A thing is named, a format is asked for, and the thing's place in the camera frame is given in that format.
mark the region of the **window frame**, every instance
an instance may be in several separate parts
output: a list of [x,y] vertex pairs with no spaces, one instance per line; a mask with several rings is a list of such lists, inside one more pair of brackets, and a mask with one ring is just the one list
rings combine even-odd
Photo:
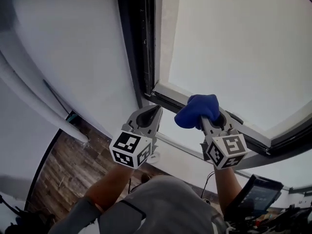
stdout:
[[[155,44],[159,37],[155,26],[156,0],[118,0],[118,5],[139,108],[150,101],[177,113],[186,105],[189,95],[170,83],[159,81],[159,70],[155,66]],[[243,159],[236,170],[275,163],[312,149],[311,113],[272,140],[244,125],[237,116],[231,113],[230,116],[235,128],[244,135],[247,147],[256,153]]]

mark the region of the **wooden floor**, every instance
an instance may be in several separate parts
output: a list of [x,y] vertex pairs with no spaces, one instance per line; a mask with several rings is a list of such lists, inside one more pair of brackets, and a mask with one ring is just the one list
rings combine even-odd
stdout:
[[[28,210],[53,213],[55,221],[64,218],[87,189],[102,178],[115,164],[109,151],[111,140],[81,118],[74,125],[88,136],[90,142],[83,144],[62,133],[51,150],[36,182]],[[140,184],[143,173],[152,176],[165,174],[144,163],[132,177],[131,188]],[[190,185],[201,195],[202,189]],[[119,200],[128,194],[128,185]],[[220,211],[216,194],[205,192],[204,197]]]

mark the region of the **black cable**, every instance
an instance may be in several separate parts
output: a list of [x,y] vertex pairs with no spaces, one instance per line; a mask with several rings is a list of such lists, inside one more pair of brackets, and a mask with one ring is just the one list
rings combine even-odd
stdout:
[[130,193],[130,188],[131,188],[131,178],[129,179],[128,194]]
[[204,192],[205,192],[205,189],[206,189],[206,186],[207,186],[207,184],[208,184],[208,180],[211,178],[211,176],[212,175],[214,175],[215,174],[215,172],[211,172],[211,173],[209,173],[208,174],[208,176],[207,176],[207,180],[206,180],[206,184],[205,184],[205,186],[204,186],[204,189],[203,189],[203,192],[201,193],[201,198],[203,198],[203,196],[204,196]]

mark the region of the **blue cloth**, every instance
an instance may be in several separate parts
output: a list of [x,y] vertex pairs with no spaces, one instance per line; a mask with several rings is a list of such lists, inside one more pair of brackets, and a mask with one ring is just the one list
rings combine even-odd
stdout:
[[215,121],[219,115],[219,102],[215,95],[193,95],[187,105],[177,113],[175,122],[182,128],[196,127],[200,130],[200,116]]

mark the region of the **gray shirt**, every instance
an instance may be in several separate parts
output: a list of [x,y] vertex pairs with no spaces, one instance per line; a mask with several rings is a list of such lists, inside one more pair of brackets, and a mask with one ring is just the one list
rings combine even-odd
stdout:
[[227,228],[216,209],[187,184],[164,175],[138,186],[103,214],[90,199],[80,199],[49,234],[78,234],[90,223],[98,225],[100,234],[213,234]]

